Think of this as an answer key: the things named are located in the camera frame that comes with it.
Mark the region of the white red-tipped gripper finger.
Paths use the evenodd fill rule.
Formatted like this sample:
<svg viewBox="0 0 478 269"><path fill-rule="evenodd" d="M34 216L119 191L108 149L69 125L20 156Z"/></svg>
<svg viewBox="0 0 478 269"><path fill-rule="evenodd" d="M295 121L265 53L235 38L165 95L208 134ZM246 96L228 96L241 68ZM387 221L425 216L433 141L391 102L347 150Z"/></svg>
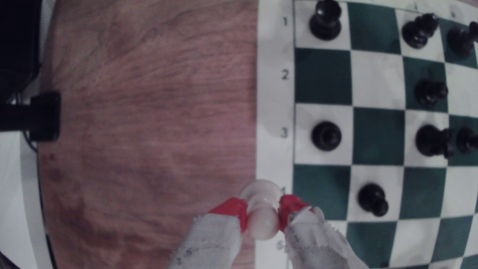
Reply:
<svg viewBox="0 0 478 269"><path fill-rule="evenodd" d="M245 199L232 197L194 219L169 269L231 269L247 226Z"/></svg>
<svg viewBox="0 0 478 269"><path fill-rule="evenodd" d="M294 269L367 269L344 235L326 221L320 207L285 194L278 217Z"/></svg>

